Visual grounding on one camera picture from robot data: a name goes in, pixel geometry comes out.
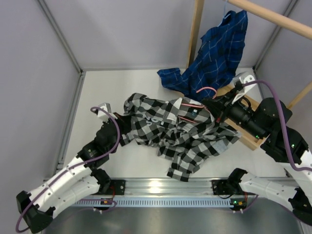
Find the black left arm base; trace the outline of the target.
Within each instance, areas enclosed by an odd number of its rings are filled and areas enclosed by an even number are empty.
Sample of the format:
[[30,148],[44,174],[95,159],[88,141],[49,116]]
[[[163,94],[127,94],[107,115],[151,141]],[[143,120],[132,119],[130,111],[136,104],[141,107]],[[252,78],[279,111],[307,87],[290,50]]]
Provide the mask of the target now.
[[124,195],[126,188],[126,180],[112,179],[109,182],[105,182],[100,185],[99,191],[96,195]]

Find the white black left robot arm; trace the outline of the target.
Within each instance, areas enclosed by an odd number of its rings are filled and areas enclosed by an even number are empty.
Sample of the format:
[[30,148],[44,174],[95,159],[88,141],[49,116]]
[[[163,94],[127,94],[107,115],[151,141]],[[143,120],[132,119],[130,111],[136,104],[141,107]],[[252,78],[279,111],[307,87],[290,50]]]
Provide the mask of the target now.
[[111,178],[100,167],[116,152],[122,135],[130,132],[131,118],[117,113],[103,122],[95,138],[82,147],[61,171],[38,188],[17,196],[19,220],[37,234],[47,228],[63,210],[93,194],[106,194]]

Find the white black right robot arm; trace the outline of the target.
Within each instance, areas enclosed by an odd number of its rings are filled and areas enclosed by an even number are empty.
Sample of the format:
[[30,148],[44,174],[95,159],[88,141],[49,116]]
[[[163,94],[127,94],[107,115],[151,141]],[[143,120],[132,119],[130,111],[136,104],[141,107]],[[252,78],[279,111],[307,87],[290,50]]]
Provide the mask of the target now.
[[290,154],[286,152],[279,113],[288,121],[291,110],[284,103],[277,107],[274,98],[261,101],[256,110],[240,100],[223,95],[202,101],[219,122],[230,119],[256,138],[263,139],[260,148],[280,164],[296,181],[297,186],[286,186],[259,178],[236,168],[227,179],[213,180],[214,195],[255,194],[271,200],[290,211],[301,222],[312,224],[312,152],[301,134],[287,127]]

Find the black white checkered shirt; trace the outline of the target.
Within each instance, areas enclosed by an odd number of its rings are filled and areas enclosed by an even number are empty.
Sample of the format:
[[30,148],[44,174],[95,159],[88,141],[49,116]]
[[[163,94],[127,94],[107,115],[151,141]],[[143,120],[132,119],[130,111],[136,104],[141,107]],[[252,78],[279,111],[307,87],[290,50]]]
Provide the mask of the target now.
[[191,174],[211,156],[219,156],[240,139],[240,133],[227,123],[218,123],[210,112],[181,106],[200,102],[180,97],[169,101],[134,93],[124,102],[124,114],[131,118],[130,132],[122,135],[121,146],[158,148],[157,155],[170,159],[167,176],[187,182]]

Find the pink wire hanger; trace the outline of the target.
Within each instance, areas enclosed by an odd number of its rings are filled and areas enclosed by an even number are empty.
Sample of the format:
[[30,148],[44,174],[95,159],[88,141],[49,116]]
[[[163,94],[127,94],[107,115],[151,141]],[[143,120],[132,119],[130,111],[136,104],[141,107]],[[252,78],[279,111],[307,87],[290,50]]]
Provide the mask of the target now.
[[[216,90],[215,88],[209,87],[209,86],[202,87],[202,88],[198,89],[198,90],[196,91],[196,93],[198,94],[198,93],[200,93],[200,92],[203,91],[203,90],[212,90],[212,91],[214,92],[213,99],[216,98],[217,90]],[[189,104],[189,103],[183,103],[183,102],[182,102],[182,103],[181,103],[181,106],[191,107],[191,108],[195,108],[195,109],[198,108],[198,109],[200,109],[200,110],[206,110],[207,112],[209,112],[208,108],[207,108],[206,106],[204,106],[203,104],[197,105],[197,104]]]

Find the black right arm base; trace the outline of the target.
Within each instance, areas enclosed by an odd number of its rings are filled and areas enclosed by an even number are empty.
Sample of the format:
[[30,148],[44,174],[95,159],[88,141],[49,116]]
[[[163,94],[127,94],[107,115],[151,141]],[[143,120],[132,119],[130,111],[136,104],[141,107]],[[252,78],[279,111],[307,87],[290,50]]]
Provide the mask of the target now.
[[254,195],[251,192],[243,191],[237,181],[231,181],[229,179],[212,180],[212,189],[214,195]]

